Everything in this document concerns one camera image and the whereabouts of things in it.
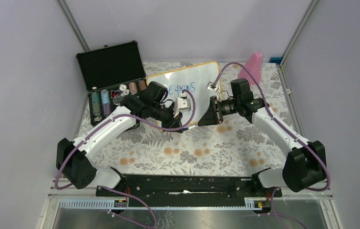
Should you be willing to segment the yellow framed whiteboard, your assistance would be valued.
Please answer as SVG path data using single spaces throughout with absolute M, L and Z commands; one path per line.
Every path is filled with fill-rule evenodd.
M 189 125 L 196 125 L 208 109 L 211 96 L 216 93 L 207 88 L 209 83 L 215 81 L 219 74 L 219 63 L 212 61 L 185 67 L 170 72 L 149 76 L 146 83 L 158 82 L 168 90 L 168 99 L 175 100 L 180 93 L 188 90 L 196 101 L 195 116 Z

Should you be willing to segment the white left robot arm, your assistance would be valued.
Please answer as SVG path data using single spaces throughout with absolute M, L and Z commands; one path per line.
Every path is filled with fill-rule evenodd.
M 114 196 L 125 192 L 125 182 L 115 169 L 99 167 L 93 163 L 95 156 L 118 135 L 133 127 L 138 121 L 166 132 L 182 132 L 182 112 L 190 111 L 193 96 L 183 90 L 169 107 L 163 104 L 168 89 L 151 82 L 146 89 L 122 98 L 115 98 L 116 109 L 98 125 L 75 140 L 62 139 L 57 144 L 54 181 L 57 190 L 70 186 L 82 189 L 90 184 L 106 186 Z

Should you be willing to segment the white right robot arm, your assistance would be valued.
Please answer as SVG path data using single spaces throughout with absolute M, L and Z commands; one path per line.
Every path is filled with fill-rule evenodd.
M 320 141 L 309 141 L 271 113 L 268 103 L 254 98 L 246 79 L 231 81 L 233 96 L 220 101 L 210 97 L 209 106 L 198 126 L 218 125 L 226 115 L 239 114 L 265 133 L 282 151 L 286 161 L 281 168 L 268 168 L 255 173 L 253 194 L 262 197 L 270 187 L 288 187 L 291 191 L 313 190 L 313 185 L 328 179 L 325 147 Z

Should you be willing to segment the orange chip stack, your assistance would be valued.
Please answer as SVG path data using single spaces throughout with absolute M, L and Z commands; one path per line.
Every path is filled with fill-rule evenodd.
M 129 88 L 131 94 L 136 94 L 138 92 L 137 85 L 135 82 L 129 83 L 128 88 Z

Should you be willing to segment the pink wedge eraser block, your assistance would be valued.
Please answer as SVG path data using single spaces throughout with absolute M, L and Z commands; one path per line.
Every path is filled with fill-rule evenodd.
M 237 78 L 246 79 L 250 85 L 259 85 L 261 80 L 262 63 L 262 54 L 260 52 L 253 53 L 244 65 L 244 67 L 250 72 L 250 74 L 248 74 L 245 70 L 241 70 Z

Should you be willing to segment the black poker chip case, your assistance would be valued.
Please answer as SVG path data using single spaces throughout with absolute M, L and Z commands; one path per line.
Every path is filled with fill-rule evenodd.
M 116 108 L 112 103 L 114 94 L 118 93 L 119 86 L 128 86 L 131 82 L 139 82 L 146 78 L 143 62 L 137 41 L 130 41 L 113 46 L 104 46 L 88 52 L 76 54 L 86 90 L 89 105 L 89 117 L 92 126 L 99 124 L 105 116 L 101 100 L 101 115 L 94 117 L 92 109 L 92 92 L 98 92 L 101 99 L 101 90 L 108 90 L 111 112 Z

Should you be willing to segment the teal chip stack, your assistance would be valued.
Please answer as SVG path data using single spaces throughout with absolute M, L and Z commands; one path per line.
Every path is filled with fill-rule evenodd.
M 91 93 L 92 98 L 92 109 L 94 117 L 99 117 L 101 115 L 101 99 L 98 92 Z

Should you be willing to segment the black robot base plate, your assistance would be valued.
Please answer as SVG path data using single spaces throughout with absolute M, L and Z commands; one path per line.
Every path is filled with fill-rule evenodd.
M 246 207 L 247 198 L 269 201 L 271 196 L 282 197 L 280 190 L 263 187 L 256 176 L 163 176 L 163 175 L 118 175 L 110 178 L 95 178 L 96 196 L 118 197 L 122 193 L 128 206 L 151 208 L 188 207 Z

